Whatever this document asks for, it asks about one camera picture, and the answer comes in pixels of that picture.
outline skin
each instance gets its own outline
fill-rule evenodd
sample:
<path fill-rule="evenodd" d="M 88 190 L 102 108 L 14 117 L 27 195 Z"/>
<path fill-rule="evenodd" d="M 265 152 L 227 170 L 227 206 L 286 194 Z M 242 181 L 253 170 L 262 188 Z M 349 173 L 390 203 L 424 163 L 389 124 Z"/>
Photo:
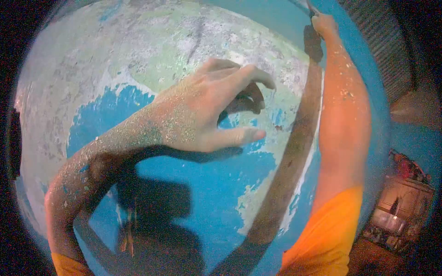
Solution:
<path fill-rule="evenodd" d="M 237 96 L 250 97 L 264 108 L 256 82 L 275 89 L 271 76 L 254 65 L 240 67 L 229 60 L 210 59 L 193 75 L 161 92 L 150 105 L 74 154 L 45 196 L 51 252 L 86 264 L 73 221 L 93 195 L 109 190 L 119 167 L 143 148 L 163 145 L 212 152 L 265 137 L 266 132 L 257 128 L 217 128 L 220 113 Z"/>
<path fill-rule="evenodd" d="M 365 85 L 333 18 L 316 14 L 313 27 L 326 42 L 328 58 L 319 133 L 322 159 L 311 215 L 340 192 L 363 185 L 371 135 Z M 211 152 L 262 139 L 265 131 L 256 128 L 217 129 L 220 113 L 238 95 L 251 97 L 263 108 L 256 82 L 275 88 L 271 77 L 253 65 L 241 68 L 228 60 L 211 59 L 195 74 L 160 93 L 152 104 L 78 151 L 60 169 L 45 197 L 51 251 L 86 264 L 73 232 L 73 220 L 90 204 L 92 195 L 110 188 L 118 168 L 141 149 L 165 145 Z M 267 242 L 267 236 L 274 233 L 257 234 L 257 243 Z"/>
<path fill-rule="evenodd" d="M 363 185 L 371 135 L 367 89 L 331 15 L 316 13 L 315 30 L 327 47 L 319 126 L 321 165 L 311 216 L 339 193 Z"/>

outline hand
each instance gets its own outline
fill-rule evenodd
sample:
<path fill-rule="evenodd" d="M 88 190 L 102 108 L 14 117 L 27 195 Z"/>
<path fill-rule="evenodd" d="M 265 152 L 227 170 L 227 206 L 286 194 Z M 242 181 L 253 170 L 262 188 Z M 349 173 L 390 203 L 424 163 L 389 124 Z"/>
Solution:
<path fill-rule="evenodd" d="M 229 60 L 208 60 L 148 106 L 149 116 L 161 133 L 161 143 L 184 151 L 212 152 L 264 138 L 266 132 L 257 128 L 217 128 L 221 112 L 238 96 L 243 105 L 249 97 L 259 109 L 264 108 L 256 82 L 275 89 L 272 77 L 254 65 L 241 67 Z"/>
<path fill-rule="evenodd" d="M 321 48 L 321 38 L 312 25 L 304 28 L 304 51 L 316 63 L 319 63 L 324 56 Z"/>
<path fill-rule="evenodd" d="M 325 40 L 332 37 L 339 37 L 339 29 L 333 16 L 319 13 L 312 17 L 312 24 Z"/>

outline paint flecks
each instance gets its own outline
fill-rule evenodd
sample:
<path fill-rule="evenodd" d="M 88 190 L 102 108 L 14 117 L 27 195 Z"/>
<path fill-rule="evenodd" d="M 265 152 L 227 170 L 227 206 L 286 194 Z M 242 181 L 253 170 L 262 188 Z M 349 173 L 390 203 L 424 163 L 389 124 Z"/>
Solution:
<path fill-rule="evenodd" d="M 99 19 L 100 22 L 104 22 L 104 21 L 108 20 L 110 17 L 114 16 L 119 11 L 122 4 L 123 4 L 123 0 L 118 0 L 118 2 L 114 6 L 108 7 L 103 12 L 103 15 L 101 15 L 101 17 Z"/>

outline finger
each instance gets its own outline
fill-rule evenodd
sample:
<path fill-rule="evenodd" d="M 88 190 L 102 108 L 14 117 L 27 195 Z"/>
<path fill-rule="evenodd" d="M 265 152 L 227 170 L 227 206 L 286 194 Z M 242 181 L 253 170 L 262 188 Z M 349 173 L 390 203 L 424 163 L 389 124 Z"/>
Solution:
<path fill-rule="evenodd" d="M 197 74 L 207 74 L 209 72 L 227 69 L 227 68 L 240 68 L 241 65 L 231 61 L 231 60 L 221 60 L 217 58 L 210 58 L 208 61 L 203 63 L 201 67 L 196 71 Z"/>
<path fill-rule="evenodd" d="M 210 141 L 215 151 L 224 147 L 239 147 L 244 144 L 261 140 L 265 136 L 265 130 L 245 127 L 217 130 L 208 137 L 208 141 Z"/>
<path fill-rule="evenodd" d="M 225 98 L 220 103 L 223 109 L 250 83 L 262 83 L 269 89 L 275 89 L 275 83 L 269 73 L 258 69 L 254 65 L 247 65 L 239 69 L 236 73 L 221 79 L 215 83 L 215 87 L 222 87 L 226 91 Z"/>
<path fill-rule="evenodd" d="M 209 77 L 209 80 L 214 81 L 214 80 L 219 80 L 219 79 L 223 79 L 227 76 L 230 76 L 231 74 L 235 73 L 238 70 L 239 70 L 239 68 L 237 68 L 237 67 L 228 68 L 228 69 L 217 70 L 214 72 L 209 72 L 207 75 Z"/>
<path fill-rule="evenodd" d="M 264 96 L 256 83 L 249 84 L 246 89 L 241 91 L 236 97 L 238 98 L 242 96 L 250 97 L 259 110 L 266 108 Z"/>

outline white paint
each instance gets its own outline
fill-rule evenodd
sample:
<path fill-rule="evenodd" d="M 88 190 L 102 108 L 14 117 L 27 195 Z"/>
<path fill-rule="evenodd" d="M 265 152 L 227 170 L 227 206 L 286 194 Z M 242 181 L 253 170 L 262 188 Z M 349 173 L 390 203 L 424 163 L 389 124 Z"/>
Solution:
<path fill-rule="evenodd" d="M 322 85 L 321 105 L 322 105 L 322 102 L 323 102 L 323 99 L 324 99 L 323 98 L 323 93 L 324 93 L 324 72 L 322 74 L 323 75 L 322 75 L 322 84 L 321 84 Z M 312 163 L 312 160 L 313 160 L 313 154 L 316 152 L 316 149 L 318 147 L 318 132 L 319 132 L 319 124 L 320 124 L 320 120 L 321 120 L 321 113 L 322 113 L 322 108 L 320 108 L 319 116 L 318 116 L 318 122 L 316 124 L 316 130 L 315 130 L 315 136 L 314 136 L 315 139 L 313 140 L 313 143 L 312 143 L 312 145 L 310 147 L 309 155 L 307 156 L 307 160 L 305 162 L 304 169 L 302 170 L 301 177 L 299 178 L 299 181 L 298 181 L 298 183 L 296 185 L 296 189 L 295 189 L 295 191 L 294 191 L 294 193 L 292 195 L 292 198 L 290 200 L 290 204 L 287 206 L 286 213 L 284 215 L 284 218 L 282 219 L 281 225 L 279 227 L 280 232 L 278 233 L 278 236 L 283 235 L 283 234 L 285 234 L 288 231 L 288 229 L 290 228 L 290 222 L 292 221 L 293 217 L 296 214 L 296 211 L 297 211 L 297 201 L 294 202 L 295 206 L 294 206 L 292 212 L 290 212 L 290 205 L 295 200 L 296 195 L 300 196 L 300 194 L 301 194 L 301 188 L 302 188 L 302 185 L 304 184 L 304 181 L 305 181 L 305 173 L 309 169 L 310 164 Z"/>

